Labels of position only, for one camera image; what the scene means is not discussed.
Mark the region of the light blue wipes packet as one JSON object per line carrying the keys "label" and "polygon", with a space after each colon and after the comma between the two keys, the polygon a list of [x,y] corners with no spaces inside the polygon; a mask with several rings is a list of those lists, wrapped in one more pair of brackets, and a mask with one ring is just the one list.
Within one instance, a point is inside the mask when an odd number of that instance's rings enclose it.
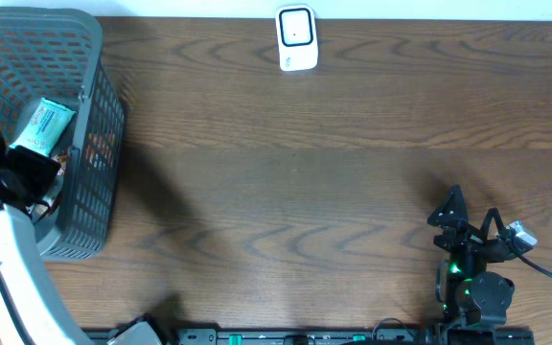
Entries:
{"label": "light blue wipes packet", "polygon": [[22,147],[50,157],[75,114],[72,108],[46,98],[31,101],[16,125],[10,148]]}

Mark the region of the orange Top candy bar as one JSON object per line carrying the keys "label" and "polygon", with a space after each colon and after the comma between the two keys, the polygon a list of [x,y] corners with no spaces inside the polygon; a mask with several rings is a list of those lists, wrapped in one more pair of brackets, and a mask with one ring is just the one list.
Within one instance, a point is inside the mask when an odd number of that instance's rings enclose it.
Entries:
{"label": "orange Top candy bar", "polygon": [[57,176],[65,176],[67,171],[67,166],[71,161],[71,149],[63,149],[58,154],[51,158],[49,162],[49,167],[54,169],[57,168]]}

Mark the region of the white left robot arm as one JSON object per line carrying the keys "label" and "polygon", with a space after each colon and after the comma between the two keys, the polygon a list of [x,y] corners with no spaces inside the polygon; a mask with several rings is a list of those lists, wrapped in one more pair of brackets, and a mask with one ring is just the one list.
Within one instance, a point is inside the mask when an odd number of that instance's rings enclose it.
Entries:
{"label": "white left robot arm", "polygon": [[0,199],[0,339],[4,344],[166,344],[147,317],[86,332],[66,309],[21,210]]}

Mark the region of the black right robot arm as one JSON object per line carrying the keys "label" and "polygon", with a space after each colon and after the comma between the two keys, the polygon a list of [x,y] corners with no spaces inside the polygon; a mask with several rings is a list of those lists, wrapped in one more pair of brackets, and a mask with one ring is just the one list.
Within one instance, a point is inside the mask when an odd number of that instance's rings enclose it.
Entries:
{"label": "black right robot arm", "polygon": [[494,332],[506,323],[515,288],[487,265],[514,258],[509,247],[512,230],[496,208],[488,210],[479,227],[471,225],[458,185],[449,187],[427,223],[442,230],[433,243],[449,253],[436,277],[436,298],[443,304],[444,315],[436,333],[446,342],[456,332]]}

